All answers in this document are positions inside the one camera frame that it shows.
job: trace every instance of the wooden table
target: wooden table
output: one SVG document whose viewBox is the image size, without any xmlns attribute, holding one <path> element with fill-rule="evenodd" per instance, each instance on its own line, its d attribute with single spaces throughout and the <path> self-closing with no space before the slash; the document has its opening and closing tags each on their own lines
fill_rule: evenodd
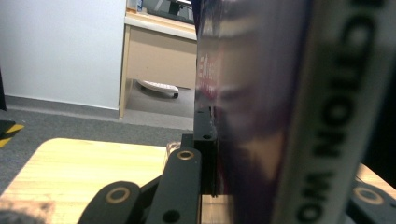
<svg viewBox="0 0 396 224">
<path fill-rule="evenodd" d="M 195 88 L 196 49 L 193 25 L 128 9 L 125 15 L 120 118 L 123 117 L 133 79 Z"/>
<path fill-rule="evenodd" d="M 0 197 L 0 208 L 43 207 L 48 223 L 77 223 L 93 196 L 119 180 L 143 186 L 160 175 L 165 147 L 53 139 L 45 142 Z M 396 190 L 365 166 L 359 179 L 396 198 Z M 227 224 L 228 198 L 204 196 L 202 223 Z"/>
</svg>

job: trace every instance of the book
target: book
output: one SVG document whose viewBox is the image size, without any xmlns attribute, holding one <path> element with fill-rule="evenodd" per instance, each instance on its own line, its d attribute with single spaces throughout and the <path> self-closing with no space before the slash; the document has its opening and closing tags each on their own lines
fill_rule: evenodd
<svg viewBox="0 0 396 224">
<path fill-rule="evenodd" d="M 343 223 L 396 65 L 395 1 L 315 1 L 272 223 Z"/>
<path fill-rule="evenodd" d="M 202 2 L 195 110 L 213 108 L 234 223 L 343 222 L 395 73 L 395 4 Z"/>
</svg>

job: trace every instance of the book spine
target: book spine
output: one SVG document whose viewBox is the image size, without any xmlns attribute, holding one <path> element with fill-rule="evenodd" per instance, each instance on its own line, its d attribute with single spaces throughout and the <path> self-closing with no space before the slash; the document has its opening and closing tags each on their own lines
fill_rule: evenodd
<svg viewBox="0 0 396 224">
<path fill-rule="evenodd" d="M 340 223 L 387 84 L 396 1 L 316 1 L 272 223 Z"/>
</svg>

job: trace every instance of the black metal bracket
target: black metal bracket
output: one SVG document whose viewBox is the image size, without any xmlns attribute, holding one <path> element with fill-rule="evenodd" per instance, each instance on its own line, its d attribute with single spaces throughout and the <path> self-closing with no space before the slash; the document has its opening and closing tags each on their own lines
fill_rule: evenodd
<svg viewBox="0 0 396 224">
<path fill-rule="evenodd" d="M 183 147 L 171 153 L 163 174 L 139 188 L 119 181 L 102 188 L 78 224 L 201 222 L 201 153 Z"/>
</svg>

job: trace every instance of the white wall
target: white wall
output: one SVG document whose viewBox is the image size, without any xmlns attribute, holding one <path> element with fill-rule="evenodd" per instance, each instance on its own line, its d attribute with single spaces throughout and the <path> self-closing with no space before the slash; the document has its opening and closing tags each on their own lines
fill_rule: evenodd
<svg viewBox="0 0 396 224">
<path fill-rule="evenodd" d="M 118 109 L 125 0 L 0 0 L 5 94 Z"/>
</svg>

